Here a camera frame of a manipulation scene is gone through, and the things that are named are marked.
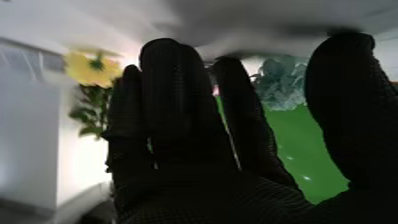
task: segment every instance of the floor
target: floor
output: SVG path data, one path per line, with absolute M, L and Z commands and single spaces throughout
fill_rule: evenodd
M 4 207 L 0 207 L 0 220 L 4 224 L 52 224 L 49 218 Z

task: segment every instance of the finger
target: finger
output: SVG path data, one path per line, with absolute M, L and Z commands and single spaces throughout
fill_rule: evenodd
M 398 99 L 379 61 L 376 40 L 345 33 L 320 45 L 308 66 L 306 98 L 324 130 L 331 157 L 352 186 L 370 188 L 393 178 L 398 141 Z
M 148 150 L 148 135 L 143 119 L 141 71 L 134 65 L 125 69 L 116 82 L 109 109 L 109 127 L 104 137 L 109 140 L 107 165 L 116 184 L 153 169 Z
M 182 46 L 173 39 L 152 41 L 141 52 L 148 133 L 161 169 L 185 161 L 193 119 Z
M 214 73 L 242 170 L 299 189 L 278 157 L 274 132 L 240 60 L 223 58 Z
M 196 49 L 189 45 L 182 45 L 182 49 L 193 104 L 194 145 L 191 148 L 196 158 L 201 158 L 203 162 L 217 164 L 219 168 L 239 170 L 230 135 L 214 98 L 210 74 Z

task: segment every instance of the green leaf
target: green leaf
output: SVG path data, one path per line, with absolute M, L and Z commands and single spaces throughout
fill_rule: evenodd
M 285 74 L 283 63 L 280 63 L 274 59 L 267 59 L 264 63 L 264 74 L 276 78 Z
M 281 63 L 285 67 L 285 75 L 292 75 L 296 70 L 296 57 L 290 55 L 281 56 Z
M 86 136 L 86 135 L 97 135 L 102 136 L 104 133 L 104 128 L 97 127 L 97 126 L 88 126 L 82 128 L 81 132 L 79 132 L 79 136 Z

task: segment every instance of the flower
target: flower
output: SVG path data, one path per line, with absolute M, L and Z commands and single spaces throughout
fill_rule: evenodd
M 102 52 L 95 59 L 84 53 L 72 52 L 66 57 L 66 73 L 84 86 L 113 87 L 113 81 L 121 77 L 120 62 L 104 58 Z

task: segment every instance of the white wall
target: white wall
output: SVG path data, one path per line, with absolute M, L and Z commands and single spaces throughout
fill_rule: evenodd
M 111 180 L 105 173 L 107 142 L 97 141 L 91 136 L 79 137 L 81 124 L 68 117 L 73 101 L 73 89 L 65 88 L 59 114 L 59 207 L 98 183 Z
M 40 82 L 0 68 L 0 198 L 50 210 L 111 180 L 107 143 L 79 137 L 68 117 L 73 85 L 65 74 L 45 73 Z M 98 200 L 86 197 L 86 205 Z M 75 203 L 68 212 L 82 207 Z
M 59 90 L 0 69 L 0 198 L 56 209 Z

